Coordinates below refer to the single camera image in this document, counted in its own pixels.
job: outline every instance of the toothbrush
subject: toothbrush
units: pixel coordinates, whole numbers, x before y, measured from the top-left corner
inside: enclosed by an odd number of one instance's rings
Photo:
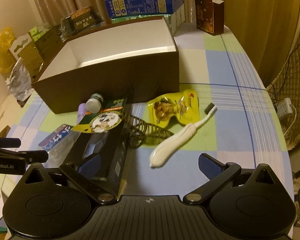
[[[210,119],[216,110],[217,107],[213,103],[210,103],[204,110],[204,112],[207,114],[205,118],[199,122],[187,124],[180,132],[160,143],[150,155],[150,167],[161,167],[176,149],[187,142],[195,134],[197,129]]]

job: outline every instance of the power strip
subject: power strip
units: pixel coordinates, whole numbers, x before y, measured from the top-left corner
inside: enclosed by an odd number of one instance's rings
[[[285,98],[277,104],[277,116],[279,120],[286,117],[288,114],[293,114],[290,98]]]

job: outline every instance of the black bristles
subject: black bristles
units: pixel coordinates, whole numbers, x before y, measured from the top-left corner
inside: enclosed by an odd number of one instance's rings
[[[210,104],[208,104],[208,106],[206,107],[206,109],[204,110],[204,113],[205,114],[208,114],[210,111],[211,111],[211,109],[214,107],[214,103],[210,103]]]

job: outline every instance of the ribbed black surface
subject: ribbed black surface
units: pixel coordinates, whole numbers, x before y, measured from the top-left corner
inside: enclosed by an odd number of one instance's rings
[[[82,228],[60,239],[72,240],[235,240],[218,230],[203,209],[177,196],[123,196],[96,209]],[[278,240],[288,240],[282,236]]]

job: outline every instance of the table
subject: table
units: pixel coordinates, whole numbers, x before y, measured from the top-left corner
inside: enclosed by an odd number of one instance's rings
[[[180,195],[208,181],[198,168],[205,152],[219,161],[236,162],[243,168],[268,163],[293,198],[289,155],[279,120],[255,68],[243,48],[225,27],[211,36],[183,24],[175,33],[180,56],[180,90],[197,91],[201,118],[213,102],[218,110],[196,135],[162,168],[151,169],[151,146],[129,150],[124,177],[125,194]],[[18,137],[19,150],[34,150],[38,143],[63,123],[74,125],[77,113],[55,115],[34,93],[21,111],[9,137]],[[132,114],[148,120],[146,103],[134,104]],[[175,124],[172,132],[181,129]],[[17,182],[18,177],[8,176]]]

